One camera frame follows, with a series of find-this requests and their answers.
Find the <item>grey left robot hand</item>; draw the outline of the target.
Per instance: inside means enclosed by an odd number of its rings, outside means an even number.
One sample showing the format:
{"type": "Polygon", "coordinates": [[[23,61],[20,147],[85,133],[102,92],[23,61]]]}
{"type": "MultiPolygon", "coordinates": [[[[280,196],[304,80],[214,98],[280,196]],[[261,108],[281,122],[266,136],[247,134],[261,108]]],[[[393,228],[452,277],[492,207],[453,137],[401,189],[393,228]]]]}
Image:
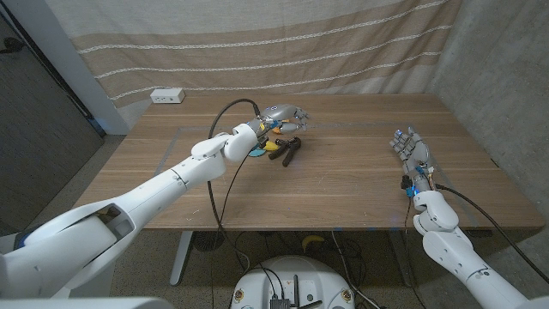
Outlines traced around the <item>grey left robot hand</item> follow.
{"type": "Polygon", "coordinates": [[[270,130],[278,129],[281,134],[307,130],[306,120],[309,114],[300,107],[281,104],[267,107],[247,124],[255,131],[256,136],[264,136],[270,130]]]}

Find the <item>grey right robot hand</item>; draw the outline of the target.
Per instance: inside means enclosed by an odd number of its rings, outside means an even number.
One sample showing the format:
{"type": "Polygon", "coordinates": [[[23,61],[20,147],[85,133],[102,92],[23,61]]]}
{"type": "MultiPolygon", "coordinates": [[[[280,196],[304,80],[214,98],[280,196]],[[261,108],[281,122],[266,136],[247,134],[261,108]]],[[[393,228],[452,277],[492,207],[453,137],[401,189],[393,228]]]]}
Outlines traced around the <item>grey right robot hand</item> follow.
{"type": "Polygon", "coordinates": [[[408,133],[396,130],[389,145],[402,160],[404,176],[401,188],[413,197],[422,191],[433,191],[432,174],[434,166],[431,162],[430,150],[422,137],[412,127],[408,133]]]}

